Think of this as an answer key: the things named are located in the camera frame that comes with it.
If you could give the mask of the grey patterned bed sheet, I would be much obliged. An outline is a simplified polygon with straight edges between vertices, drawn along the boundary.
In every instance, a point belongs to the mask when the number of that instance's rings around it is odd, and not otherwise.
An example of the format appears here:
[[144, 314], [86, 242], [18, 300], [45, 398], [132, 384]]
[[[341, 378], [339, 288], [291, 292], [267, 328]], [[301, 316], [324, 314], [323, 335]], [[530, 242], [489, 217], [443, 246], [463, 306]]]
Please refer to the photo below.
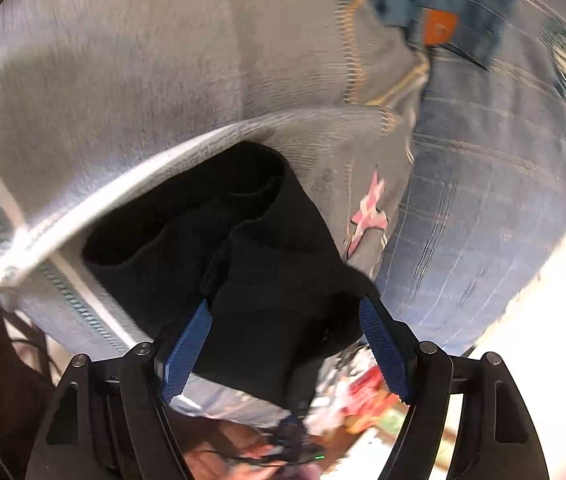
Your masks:
[[283, 155], [338, 256], [382, 262], [428, 59], [368, 0], [0, 0], [0, 298], [66, 348], [150, 335], [86, 242], [242, 141]]

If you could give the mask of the blue plaid pillow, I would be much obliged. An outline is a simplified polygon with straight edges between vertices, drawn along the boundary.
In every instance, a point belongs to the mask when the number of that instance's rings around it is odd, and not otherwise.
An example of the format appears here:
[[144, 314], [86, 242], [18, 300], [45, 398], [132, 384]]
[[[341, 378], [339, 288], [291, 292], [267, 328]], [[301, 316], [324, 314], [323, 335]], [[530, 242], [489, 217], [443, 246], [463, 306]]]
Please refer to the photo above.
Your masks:
[[488, 67], [442, 47], [430, 66], [377, 284], [395, 318], [460, 354], [566, 232], [566, 0], [513, 0]]

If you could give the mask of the black pants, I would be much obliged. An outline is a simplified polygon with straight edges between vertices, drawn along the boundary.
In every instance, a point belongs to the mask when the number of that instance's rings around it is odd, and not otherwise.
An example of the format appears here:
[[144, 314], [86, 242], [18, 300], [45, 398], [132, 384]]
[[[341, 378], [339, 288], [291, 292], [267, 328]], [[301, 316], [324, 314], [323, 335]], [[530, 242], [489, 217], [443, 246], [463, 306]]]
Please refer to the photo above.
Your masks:
[[360, 337], [374, 289], [341, 260], [286, 159], [248, 142], [112, 211], [82, 258], [149, 336], [206, 306], [195, 373], [289, 411], [311, 402], [322, 362]]

